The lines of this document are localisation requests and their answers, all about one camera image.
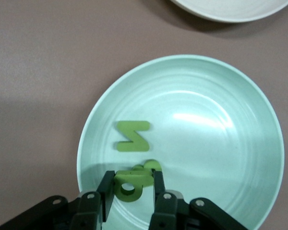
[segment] white plate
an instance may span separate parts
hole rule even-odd
[[[139,133],[149,151],[119,152],[117,142],[127,139],[118,121],[148,121]],[[246,75],[208,57],[169,56],[129,71],[98,100],[79,143],[79,188],[148,159],[161,163],[166,188],[186,202],[206,197],[253,230],[280,188],[283,138],[272,106]],[[115,199],[103,229],[147,229],[153,208],[152,187],[132,203]]]
[[[288,5],[288,0],[171,0],[199,17],[242,23],[267,17]]]

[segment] brown table surface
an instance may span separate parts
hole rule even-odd
[[[174,54],[227,62],[270,100],[286,163],[260,230],[288,230],[288,6],[223,24],[169,0],[0,0],[0,224],[49,196],[76,198],[79,138],[96,101],[130,69]]]

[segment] light green plate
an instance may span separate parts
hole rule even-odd
[[[149,151],[119,152],[118,121],[148,121]],[[177,55],[144,63],[102,95],[84,126],[77,160],[81,191],[106,170],[161,163],[167,189],[186,202],[206,197],[250,230],[271,210],[284,170],[276,114],[246,75],[216,59]],[[105,230],[147,229],[153,189],[132,203],[114,200]]]

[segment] green toy letter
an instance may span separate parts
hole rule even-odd
[[[146,152],[149,151],[149,144],[136,131],[149,130],[148,121],[119,121],[117,129],[130,141],[120,141],[116,149],[120,152]]]

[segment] brown background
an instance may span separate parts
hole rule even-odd
[[[227,62],[269,98],[286,165],[260,230],[288,230],[288,7],[222,24],[169,0],[0,0],[0,224],[48,196],[74,199],[78,142],[95,102],[130,69],[173,54]]]

